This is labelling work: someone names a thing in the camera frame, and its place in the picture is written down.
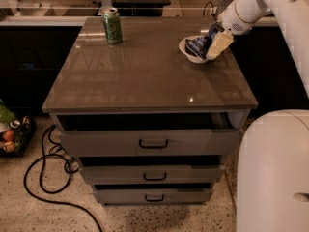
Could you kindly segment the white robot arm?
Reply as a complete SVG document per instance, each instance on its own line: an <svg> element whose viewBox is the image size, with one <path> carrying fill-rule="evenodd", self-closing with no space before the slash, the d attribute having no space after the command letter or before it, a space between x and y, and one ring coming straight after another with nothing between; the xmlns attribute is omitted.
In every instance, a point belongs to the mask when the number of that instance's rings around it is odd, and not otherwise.
<svg viewBox="0 0 309 232"><path fill-rule="evenodd" d="M309 91L308 0L234 0L219 16L225 31L241 35L272 14L295 63L295 74L276 67L280 95ZM256 119L239 149L237 232L309 232L309 110L282 109Z"/></svg>

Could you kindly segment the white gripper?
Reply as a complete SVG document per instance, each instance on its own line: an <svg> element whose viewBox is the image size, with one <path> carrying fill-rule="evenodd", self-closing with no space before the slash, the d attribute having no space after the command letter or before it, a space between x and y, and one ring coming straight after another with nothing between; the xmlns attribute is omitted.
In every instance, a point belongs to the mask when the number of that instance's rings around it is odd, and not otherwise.
<svg viewBox="0 0 309 232"><path fill-rule="evenodd" d="M217 58L234 41L234 36L243 35L253 27L252 23L245 22L240 18L235 2L232 2L218 16L217 20L225 31L208 33L208 43L210 44L206 53L208 60Z"/></svg>

